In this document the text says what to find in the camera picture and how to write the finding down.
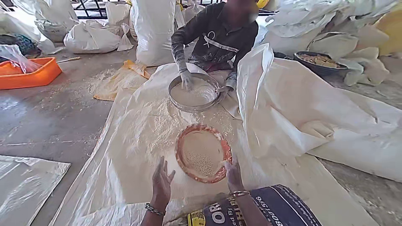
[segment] white glove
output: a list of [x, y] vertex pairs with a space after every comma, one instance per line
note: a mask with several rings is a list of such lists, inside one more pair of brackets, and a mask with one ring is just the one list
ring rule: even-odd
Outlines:
[[226, 95], [229, 92], [230, 88], [231, 88], [230, 86], [222, 86], [221, 88], [215, 90], [215, 92], [216, 93], [222, 92], [223, 95]]
[[181, 88], [190, 91], [193, 89], [193, 82], [191, 81], [191, 72], [189, 70], [185, 70], [180, 73], [181, 76]]

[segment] dark shirt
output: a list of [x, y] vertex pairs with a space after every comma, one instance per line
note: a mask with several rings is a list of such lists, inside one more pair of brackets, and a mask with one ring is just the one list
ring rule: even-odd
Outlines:
[[[199, 66], [206, 72], [233, 70], [229, 77], [234, 76], [236, 79], [237, 64], [253, 47], [258, 33], [258, 24], [254, 21], [232, 29], [225, 22], [224, 6], [224, 2], [208, 5], [185, 26], [179, 28], [172, 35], [172, 52], [176, 62], [185, 60], [183, 45], [187, 45], [199, 37], [188, 62]], [[215, 42], [239, 51], [236, 53], [207, 44], [204, 35]], [[228, 61], [234, 56], [236, 58], [232, 68]]]

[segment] sleeve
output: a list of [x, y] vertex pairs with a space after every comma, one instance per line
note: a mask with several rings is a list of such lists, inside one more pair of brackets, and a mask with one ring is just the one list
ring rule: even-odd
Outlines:
[[207, 6], [172, 35], [172, 54], [174, 61], [179, 66], [180, 72], [187, 69], [184, 57], [184, 45], [189, 44], [202, 33], [206, 32], [212, 10], [213, 5]]
[[242, 49], [236, 54], [236, 58], [233, 63], [233, 71], [229, 74], [228, 78], [226, 79], [226, 86], [229, 86], [231, 90], [236, 88], [237, 84], [237, 65], [239, 61], [251, 51], [252, 47], [254, 46], [255, 38], [257, 37], [258, 33], [258, 24], [256, 23], [256, 27], [253, 28], [252, 32], [250, 33], [249, 38], [246, 40], [246, 43]]

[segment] hand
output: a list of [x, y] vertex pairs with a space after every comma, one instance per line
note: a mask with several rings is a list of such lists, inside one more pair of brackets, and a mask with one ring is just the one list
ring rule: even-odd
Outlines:
[[159, 159], [158, 166], [152, 177], [152, 200], [150, 205], [159, 211], [165, 211], [166, 206], [170, 201], [170, 183], [173, 180], [176, 171], [168, 176], [168, 162], [162, 156]]
[[217, 90], [215, 90], [216, 93], [222, 92], [223, 95], [226, 95], [230, 90], [230, 86], [223, 86]]
[[237, 157], [233, 155], [232, 164], [230, 164], [228, 161], [224, 161], [223, 163], [226, 168], [226, 178], [228, 179], [228, 187], [230, 192], [245, 191]]
[[185, 70], [180, 73], [181, 76], [181, 88], [190, 91], [193, 89], [193, 82], [191, 81], [191, 72], [189, 70]]

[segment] white granules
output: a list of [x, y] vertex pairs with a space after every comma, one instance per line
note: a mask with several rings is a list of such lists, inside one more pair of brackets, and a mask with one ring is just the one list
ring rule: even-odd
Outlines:
[[208, 131], [193, 131], [182, 140], [185, 164], [195, 174], [203, 177], [214, 175], [223, 160], [220, 141]]
[[181, 88], [181, 82], [170, 92], [172, 98], [185, 106], [201, 106], [213, 101], [217, 94], [212, 85], [200, 78], [192, 78], [194, 87], [187, 91]]

